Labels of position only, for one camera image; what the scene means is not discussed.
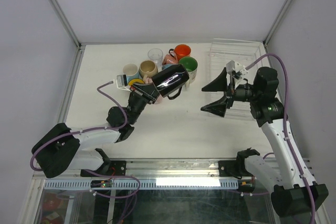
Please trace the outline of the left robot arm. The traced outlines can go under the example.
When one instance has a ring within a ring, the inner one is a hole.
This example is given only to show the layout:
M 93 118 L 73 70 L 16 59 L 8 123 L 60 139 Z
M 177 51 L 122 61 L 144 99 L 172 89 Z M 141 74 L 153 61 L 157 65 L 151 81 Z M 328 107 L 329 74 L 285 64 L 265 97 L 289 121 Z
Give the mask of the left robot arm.
M 47 178 L 69 169 L 91 170 L 99 176 L 109 174 L 110 158 L 101 145 L 125 141 L 146 105 L 153 104 L 159 95 L 153 83 L 135 83 L 128 106 L 117 103 L 112 107 L 106 124 L 77 130 L 65 123 L 56 124 L 32 148 L 31 168 L 42 171 Z

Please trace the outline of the black mug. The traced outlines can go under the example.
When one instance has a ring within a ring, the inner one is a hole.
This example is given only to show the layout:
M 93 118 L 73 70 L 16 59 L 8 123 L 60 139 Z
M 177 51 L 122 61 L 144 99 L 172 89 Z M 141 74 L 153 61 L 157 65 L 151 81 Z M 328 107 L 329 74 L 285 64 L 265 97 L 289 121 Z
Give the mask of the black mug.
M 182 86 L 190 77 L 182 64 L 169 66 L 152 77 L 152 82 L 159 94 L 169 100 L 176 99 L 182 91 Z

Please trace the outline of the beige mug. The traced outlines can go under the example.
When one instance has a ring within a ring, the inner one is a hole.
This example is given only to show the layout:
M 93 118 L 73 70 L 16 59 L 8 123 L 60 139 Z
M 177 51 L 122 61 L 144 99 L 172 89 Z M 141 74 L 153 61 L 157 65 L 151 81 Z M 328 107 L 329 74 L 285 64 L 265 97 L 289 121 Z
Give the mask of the beige mug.
M 139 65 L 139 73 L 142 79 L 152 78 L 158 73 L 158 67 L 153 61 L 146 60 Z

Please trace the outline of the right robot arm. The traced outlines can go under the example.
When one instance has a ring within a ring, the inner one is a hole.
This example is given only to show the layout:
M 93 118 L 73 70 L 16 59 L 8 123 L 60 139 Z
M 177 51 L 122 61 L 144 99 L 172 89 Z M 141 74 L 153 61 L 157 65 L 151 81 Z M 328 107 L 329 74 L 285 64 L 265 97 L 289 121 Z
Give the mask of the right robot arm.
M 242 74 L 227 71 L 202 88 L 203 92 L 223 92 L 219 100 L 201 107 L 201 111 L 223 117 L 235 101 L 248 102 L 253 118 L 265 134 L 278 163 L 279 171 L 266 164 L 255 149 L 237 153 L 233 176 L 251 174 L 270 193 L 274 211 L 280 217 L 303 213 L 315 214 L 329 192 L 325 184 L 318 184 L 307 168 L 285 116 L 283 104 L 276 98 L 279 84 L 275 69 L 261 67 L 252 84 L 236 85 L 235 78 Z

